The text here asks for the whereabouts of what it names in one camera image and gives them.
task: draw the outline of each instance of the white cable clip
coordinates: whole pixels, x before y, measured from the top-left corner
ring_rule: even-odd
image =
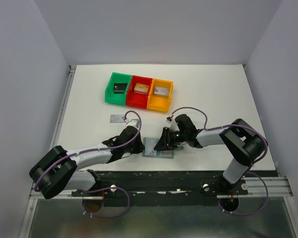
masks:
[[[128,122],[130,122],[130,120],[129,120],[128,118],[124,118],[124,122],[125,122],[126,124],[128,124]]]
[[[167,117],[167,119],[165,120],[167,123],[171,124],[173,119],[172,119],[173,115],[170,114],[169,117]]]

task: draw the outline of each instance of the colored bin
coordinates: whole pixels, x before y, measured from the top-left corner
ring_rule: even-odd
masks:
[[[137,83],[148,85],[147,94],[135,93],[134,88]],[[136,108],[147,108],[148,95],[151,89],[152,78],[145,78],[140,76],[133,75],[131,82],[129,84],[127,96],[126,96],[126,105]]]
[[[129,88],[132,75],[123,73],[112,73],[109,83],[105,90],[105,102],[125,105],[126,95]],[[125,93],[114,93],[114,83],[127,83]]]
[[[154,88],[156,86],[169,88],[170,89],[169,96],[167,98],[156,96],[153,93]],[[172,90],[173,90],[173,82],[156,79],[156,78],[152,79],[152,84],[148,95],[147,109],[167,113],[169,111],[169,106],[171,104]]]

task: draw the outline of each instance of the screw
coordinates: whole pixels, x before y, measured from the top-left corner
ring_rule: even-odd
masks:
[[[202,186],[202,188],[203,188],[203,190],[205,191],[205,192],[207,192],[207,191],[209,191],[210,190],[210,187],[209,187],[209,185],[208,184],[204,184],[203,186]]]
[[[243,190],[247,190],[247,189],[248,189],[248,186],[247,186],[247,184],[243,183],[243,184],[241,185],[241,188],[242,188]]]
[[[116,185],[111,185],[110,187],[112,187],[110,190],[112,191],[112,192],[115,192],[117,189],[116,189]]]

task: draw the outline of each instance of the robotic arm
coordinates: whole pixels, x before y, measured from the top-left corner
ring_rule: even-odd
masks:
[[[98,176],[94,171],[78,170],[120,160],[125,153],[141,153],[145,147],[138,128],[140,128],[138,119],[127,122],[120,135],[103,141],[96,146],[97,150],[93,147],[80,151],[67,151],[60,145],[55,146],[30,170],[29,175],[46,199],[56,196],[62,190],[90,190],[99,180]],[[137,137],[127,143],[137,133]]]
[[[210,184],[209,188],[203,187],[204,191],[212,190],[212,195],[229,194],[233,188],[238,187],[241,177],[266,150],[267,142],[242,119],[224,126],[226,128],[209,130],[196,129],[186,114],[177,116],[175,122],[179,130],[164,127],[155,150],[173,150],[181,142],[187,142],[194,148],[225,144],[233,155],[228,168],[217,178],[218,182]],[[120,135],[103,141],[96,149],[94,147],[67,151],[62,146],[53,147],[29,173],[35,182],[34,190],[41,191],[46,199],[50,199],[62,190],[94,190],[102,187],[101,179],[95,171],[81,170],[92,165],[120,160],[125,153],[141,153],[144,145],[138,128],[141,129],[140,119],[127,121],[126,128]]]
[[[235,120],[227,129],[211,130],[196,129],[186,114],[177,116],[175,122],[179,130],[163,128],[162,136],[154,149],[173,150],[182,142],[187,142],[194,148],[225,144],[233,159],[218,184],[218,189],[223,192],[235,186],[265,149],[263,139],[254,130],[246,129],[252,127],[242,119]]]

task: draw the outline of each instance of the green bin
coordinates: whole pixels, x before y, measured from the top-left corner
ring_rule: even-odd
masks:
[[[112,73],[105,90],[105,102],[118,105],[126,105],[126,95],[132,75],[123,73]],[[125,93],[114,93],[114,83],[127,83]]]

